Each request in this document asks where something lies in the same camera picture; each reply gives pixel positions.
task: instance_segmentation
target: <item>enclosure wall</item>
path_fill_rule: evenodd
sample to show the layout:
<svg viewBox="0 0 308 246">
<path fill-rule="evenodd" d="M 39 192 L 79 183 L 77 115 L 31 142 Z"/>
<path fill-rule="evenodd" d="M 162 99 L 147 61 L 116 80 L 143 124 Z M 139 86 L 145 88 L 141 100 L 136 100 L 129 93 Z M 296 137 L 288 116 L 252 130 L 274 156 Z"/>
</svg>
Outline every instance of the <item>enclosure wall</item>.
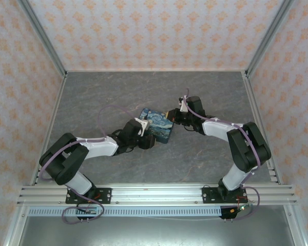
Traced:
<svg viewBox="0 0 308 246">
<path fill-rule="evenodd" d="M 15 0 L 0 1 L 0 245 L 30 182 L 62 78 Z"/>
<path fill-rule="evenodd" d="M 282 0 L 32 0 L 66 70 L 244 70 Z"/>
<path fill-rule="evenodd" d="M 295 184 L 308 230 L 308 0 L 294 2 L 251 82 L 283 181 Z"/>
</svg>

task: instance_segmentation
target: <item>metal corner post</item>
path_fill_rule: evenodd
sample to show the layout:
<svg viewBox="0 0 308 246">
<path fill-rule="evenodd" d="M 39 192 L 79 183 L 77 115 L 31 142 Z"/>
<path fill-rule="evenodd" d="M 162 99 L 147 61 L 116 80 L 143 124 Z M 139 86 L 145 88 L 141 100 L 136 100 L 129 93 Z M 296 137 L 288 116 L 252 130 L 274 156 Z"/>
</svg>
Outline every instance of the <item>metal corner post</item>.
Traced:
<svg viewBox="0 0 308 246">
<path fill-rule="evenodd" d="M 59 56 L 57 55 L 52 43 L 50 42 L 43 26 L 41 25 L 38 17 L 36 16 L 31 4 L 29 3 L 28 0 L 18 0 L 18 2 L 20 4 L 21 8 L 24 10 L 27 17 L 29 18 L 34 30 L 36 31 L 36 33 L 37 33 L 39 39 L 41 40 L 41 42 L 43 43 L 43 45 L 45 46 L 52 62 L 56 66 L 57 70 L 59 71 L 59 73 L 62 76 L 65 76 L 66 70 L 65 70 Z"/>
<path fill-rule="evenodd" d="M 255 55 L 253 56 L 248 69 L 246 70 L 247 77 L 250 77 L 253 74 L 254 70 L 256 69 L 259 61 L 263 57 L 267 47 L 269 46 L 271 40 L 273 39 L 275 33 L 277 32 L 278 28 L 281 26 L 284 18 L 286 17 L 292 3 L 294 0 L 284 0 L 280 9 L 278 10 L 273 22 L 269 26 L 264 38 L 262 39 L 259 48 L 257 49 Z"/>
</svg>

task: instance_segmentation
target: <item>gray marble floor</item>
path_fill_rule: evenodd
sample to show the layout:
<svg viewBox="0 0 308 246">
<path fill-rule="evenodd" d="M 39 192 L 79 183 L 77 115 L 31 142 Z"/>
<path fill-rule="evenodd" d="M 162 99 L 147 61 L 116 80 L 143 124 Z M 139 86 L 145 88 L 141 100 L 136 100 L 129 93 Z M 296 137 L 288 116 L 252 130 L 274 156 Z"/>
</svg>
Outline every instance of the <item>gray marble floor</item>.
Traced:
<svg viewBox="0 0 308 246">
<path fill-rule="evenodd" d="M 206 114 L 232 122 L 253 121 L 240 72 L 72 72 L 68 74 L 49 145 L 62 134 L 101 137 L 98 112 L 107 104 L 126 107 L 134 116 L 143 108 L 160 112 L 178 107 L 190 88 Z M 103 112 L 107 133 L 122 128 L 129 116 L 119 109 Z M 175 125 L 168 144 L 114 157 L 85 160 L 80 171 L 102 182 L 218 182 L 232 166 L 229 145 Z M 251 180 L 270 181 L 266 165 Z"/>
</svg>

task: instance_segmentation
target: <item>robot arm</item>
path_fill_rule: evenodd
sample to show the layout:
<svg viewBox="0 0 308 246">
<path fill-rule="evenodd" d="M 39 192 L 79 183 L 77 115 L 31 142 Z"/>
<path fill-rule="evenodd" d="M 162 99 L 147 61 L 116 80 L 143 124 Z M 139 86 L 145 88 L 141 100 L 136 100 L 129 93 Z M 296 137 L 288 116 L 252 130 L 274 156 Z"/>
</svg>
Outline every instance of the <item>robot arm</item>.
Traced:
<svg viewBox="0 0 308 246">
<path fill-rule="evenodd" d="M 48 160 L 63 147 L 76 143 L 60 153 L 46 168 L 46 172 L 58 185 L 66 185 L 81 195 L 93 199 L 96 186 L 78 170 L 85 159 L 97 156 L 114 156 L 126 153 L 128 149 L 138 146 L 141 149 L 150 149 L 155 144 L 152 135 L 144 136 L 148 128 L 148 121 L 131 119 L 123 129 L 102 138 L 79 138 L 71 133 L 65 133 L 40 158 L 43 167 Z"/>
<path fill-rule="evenodd" d="M 186 103 L 192 111 L 209 120 L 200 119 L 189 112 L 182 98 L 179 98 L 180 108 L 169 111 L 167 118 L 176 124 L 192 126 L 194 131 L 202 135 L 214 136 L 229 143 L 234 164 L 230 171 L 219 181 L 218 192 L 224 201 L 233 200 L 251 170 L 258 167 L 255 154 L 239 127 L 246 132 L 252 142 L 259 156 L 260 164 L 270 159 L 270 149 L 255 123 L 227 124 L 216 117 L 206 116 L 198 96 L 187 98 Z"/>
</svg>

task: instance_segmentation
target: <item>black mounting plate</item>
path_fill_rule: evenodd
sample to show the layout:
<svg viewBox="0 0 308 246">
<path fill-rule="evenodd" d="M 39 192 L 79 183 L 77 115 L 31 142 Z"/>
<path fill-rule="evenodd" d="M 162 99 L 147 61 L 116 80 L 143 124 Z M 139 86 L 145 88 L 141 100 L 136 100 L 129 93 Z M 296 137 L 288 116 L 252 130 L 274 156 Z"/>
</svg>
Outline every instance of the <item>black mounting plate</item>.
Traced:
<svg viewBox="0 0 308 246">
<path fill-rule="evenodd" d="M 240 198 L 240 203 L 247 203 L 247 197 L 245 189 L 240 189 L 239 191 L 233 193 L 233 197 L 223 200 L 218 192 L 218 187 L 203 187 L 202 188 L 202 199 L 203 203 L 238 203 L 237 197 Z"/>
<path fill-rule="evenodd" d="M 110 204 L 112 198 L 112 188 L 96 188 L 95 192 L 98 198 L 94 199 L 95 201 L 100 202 L 101 204 Z M 88 201 L 82 199 L 81 197 L 77 196 L 71 190 L 67 190 L 66 195 L 66 204 L 87 204 Z"/>
</svg>

